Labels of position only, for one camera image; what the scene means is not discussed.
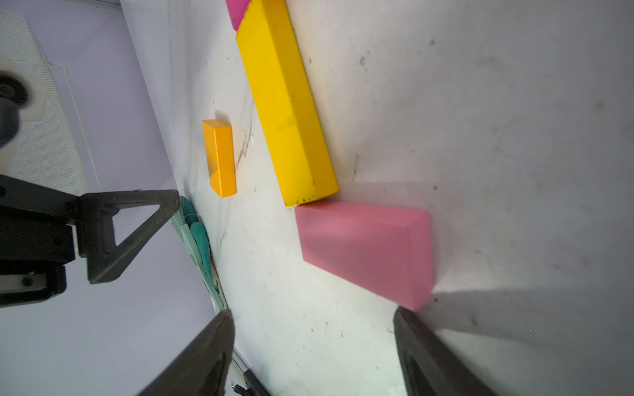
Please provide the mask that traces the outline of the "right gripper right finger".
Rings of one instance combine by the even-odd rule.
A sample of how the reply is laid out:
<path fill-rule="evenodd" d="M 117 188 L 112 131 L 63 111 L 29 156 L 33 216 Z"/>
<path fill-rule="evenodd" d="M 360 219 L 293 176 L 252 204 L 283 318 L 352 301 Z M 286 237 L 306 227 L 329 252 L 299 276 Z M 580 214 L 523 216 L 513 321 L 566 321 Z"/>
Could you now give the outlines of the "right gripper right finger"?
<path fill-rule="evenodd" d="M 417 313 L 399 307 L 393 323 L 407 394 L 495 394 L 422 322 Z"/>

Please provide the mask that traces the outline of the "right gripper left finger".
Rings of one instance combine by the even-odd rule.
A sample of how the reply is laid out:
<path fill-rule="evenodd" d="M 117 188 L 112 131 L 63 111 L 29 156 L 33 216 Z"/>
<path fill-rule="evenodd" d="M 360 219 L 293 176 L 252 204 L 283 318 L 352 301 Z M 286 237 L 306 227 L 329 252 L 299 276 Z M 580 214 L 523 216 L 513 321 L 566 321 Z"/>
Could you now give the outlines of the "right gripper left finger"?
<path fill-rule="evenodd" d="M 223 395 L 234 350 L 235 326 L 222 310 L 145 389 L 142 395 Z"/>

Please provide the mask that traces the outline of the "pink block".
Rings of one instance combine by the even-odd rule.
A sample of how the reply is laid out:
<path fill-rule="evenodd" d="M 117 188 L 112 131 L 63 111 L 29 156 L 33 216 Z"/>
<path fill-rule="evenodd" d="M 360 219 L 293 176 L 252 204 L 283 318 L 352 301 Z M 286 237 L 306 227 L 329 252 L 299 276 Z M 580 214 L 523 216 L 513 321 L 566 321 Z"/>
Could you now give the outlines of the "pink block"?
<path fill-rule="evenodd" d="M 345 201 L 297 206 L 306 262 L 419 310 L 435 285 L 432 219 L 428 212 Z"/>

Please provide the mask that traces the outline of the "orange block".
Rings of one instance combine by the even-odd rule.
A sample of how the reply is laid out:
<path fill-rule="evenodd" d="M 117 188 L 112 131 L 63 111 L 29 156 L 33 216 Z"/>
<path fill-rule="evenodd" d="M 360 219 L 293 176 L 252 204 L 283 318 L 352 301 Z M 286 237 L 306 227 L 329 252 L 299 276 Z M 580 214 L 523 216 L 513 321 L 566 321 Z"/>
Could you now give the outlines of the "orange block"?
<path fill-rule="evenodd" d="M 211 188 L 220 198 L 237 192 L 231 125 L 222 120 L 203 120 L 203 136 Z"/>

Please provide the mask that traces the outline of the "yellow block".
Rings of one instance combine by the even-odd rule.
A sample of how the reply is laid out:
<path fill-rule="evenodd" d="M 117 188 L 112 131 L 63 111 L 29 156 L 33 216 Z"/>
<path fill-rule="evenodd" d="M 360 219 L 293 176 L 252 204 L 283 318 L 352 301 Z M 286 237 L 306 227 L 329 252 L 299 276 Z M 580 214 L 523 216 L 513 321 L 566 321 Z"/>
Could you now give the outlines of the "yellow block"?
<path fill-rule="evenodd" d="M 236 40 L 285 206 L 335 194 L 335 170 L 285 2 L 252 1 Z"/>

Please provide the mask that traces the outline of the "magenta block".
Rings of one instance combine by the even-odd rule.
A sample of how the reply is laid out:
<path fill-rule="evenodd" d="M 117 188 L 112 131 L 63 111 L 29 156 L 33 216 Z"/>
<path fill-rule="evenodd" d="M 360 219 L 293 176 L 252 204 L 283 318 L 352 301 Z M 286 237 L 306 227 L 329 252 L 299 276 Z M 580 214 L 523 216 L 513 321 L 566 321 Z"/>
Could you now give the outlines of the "magenta block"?
<path fill-rule="evenodd" d="M 249 8 L 250 0 L 226 0 L 229 18 L 235 31 L 239 30 L 244 14 Z"/>

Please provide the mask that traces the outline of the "green dustpan brush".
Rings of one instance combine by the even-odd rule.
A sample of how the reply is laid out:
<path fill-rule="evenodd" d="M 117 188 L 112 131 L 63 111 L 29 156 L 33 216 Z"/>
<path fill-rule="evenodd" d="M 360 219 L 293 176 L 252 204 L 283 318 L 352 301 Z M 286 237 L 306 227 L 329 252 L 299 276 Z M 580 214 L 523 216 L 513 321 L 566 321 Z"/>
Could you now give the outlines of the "green dustpan brush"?
<path fill-rule="evenodd" d="M 211 244 L 206 227 L 193 204 L 180 196 L 180 208 L 171 219 L 178 237 L 183 242 L 191 261 L 201 275 L 207 293 L 217 312 L 227 309 L 226 298 L 221 289 L 216 266 L 213 262 Z"/>

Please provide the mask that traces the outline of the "upper white mesh shelf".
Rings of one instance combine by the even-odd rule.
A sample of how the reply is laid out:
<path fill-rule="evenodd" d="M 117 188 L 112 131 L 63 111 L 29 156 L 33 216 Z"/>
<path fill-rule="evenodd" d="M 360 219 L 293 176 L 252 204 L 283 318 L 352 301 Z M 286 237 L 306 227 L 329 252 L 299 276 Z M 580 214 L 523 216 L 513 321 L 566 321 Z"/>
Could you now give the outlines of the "upper white mesh shelf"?
<path fill-rule="evenodd" d="M 41 79 L 49 89 L 42 120 L 28 121 L 18 133 L 17 151 L 6 176 L 74 195 L 90 191 L 76 139 L 50 64 L 26 19 L 1 11 L 1 57 Z"/>

